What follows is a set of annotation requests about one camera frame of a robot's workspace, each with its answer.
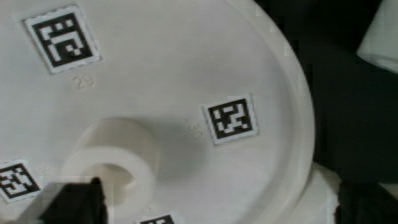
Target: white cylindrical boss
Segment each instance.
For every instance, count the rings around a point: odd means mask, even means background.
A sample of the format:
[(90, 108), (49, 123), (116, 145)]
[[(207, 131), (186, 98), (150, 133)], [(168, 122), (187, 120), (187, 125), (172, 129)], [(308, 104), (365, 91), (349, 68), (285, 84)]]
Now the white cylindrical boss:
[(134, 215), (150, 202), (156, 186), (157, 145), (129, 119), (104, 119), (84, 131), (61, 167), (61, 177), (86, 182), (99, 177), (108, 211)]

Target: black and white square marker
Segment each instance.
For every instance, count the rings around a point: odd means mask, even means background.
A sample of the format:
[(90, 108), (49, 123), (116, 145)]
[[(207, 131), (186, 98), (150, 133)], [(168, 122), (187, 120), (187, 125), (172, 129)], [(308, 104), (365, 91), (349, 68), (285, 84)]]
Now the black and white square marker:
[(250, 95), (202, 107), (214, 144), (257, 134)]
[(19, 201), (40, 193), (24, 161), (0, 164), (0, 195), (6, 202)]
[(138, 222), (138, 224), (175, 224), (172, 215), (164, 215), (157, 218), (150, 218)]
[(76, 5), (28, 18), (24, 26), (51, 73), (70, 70), (100, 60)]

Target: center hole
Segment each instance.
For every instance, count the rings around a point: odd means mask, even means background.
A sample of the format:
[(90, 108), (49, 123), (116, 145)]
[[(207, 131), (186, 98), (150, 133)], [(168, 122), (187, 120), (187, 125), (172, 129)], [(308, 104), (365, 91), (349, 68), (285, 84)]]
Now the center hole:
[(83, 176), (99, 177), (106, 202), (113, 202), (111, 204), (118, 205), (132, 187), (131, 173), (113, 164), (99, 164), (84, 170)]

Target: white plastic part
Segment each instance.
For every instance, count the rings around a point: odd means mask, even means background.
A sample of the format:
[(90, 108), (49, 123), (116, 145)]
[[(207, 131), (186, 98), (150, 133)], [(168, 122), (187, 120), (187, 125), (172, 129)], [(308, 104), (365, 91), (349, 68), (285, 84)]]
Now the white plastic part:
[[(161, 146), (161, 166), (150, 205), (113, 224), (168, 211), (191, 224), (276, 223), (307, 181), (314, 126), (301, 69), (267, 16), (248, 0), (79, 0), (102, 61), (49, 75), (20, 21), (67, 4), (0, 2), (1, 159), (24, 158), (33, 171), (51, 167), (45, 187), (86, 127), (131, 118)], [(200, 106), (246, 94), (257, 135), (214, 146)], [(29, 203), (0, 203), (4, 220)]]
[(157, 145), (147, 130), (129, 119), (104, 119), (88, 128), (65, 161), (61, 178), (102, 182), (108, 212), (115, 218), (145, 208), (156, 187)]
[(362, 43), (358, 57), (379, 68), (398, 74), (398, 1), (383, 0)]

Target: dark background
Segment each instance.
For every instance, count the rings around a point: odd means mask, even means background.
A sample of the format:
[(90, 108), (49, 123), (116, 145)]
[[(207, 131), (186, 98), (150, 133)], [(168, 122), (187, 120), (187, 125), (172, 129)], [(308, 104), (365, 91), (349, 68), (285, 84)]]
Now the dark background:
[(307, 77), (314, 161), (344, 180), (398, 183), (398, 74), (355, 55), (381, 1), (253, 1), (283, 33)]

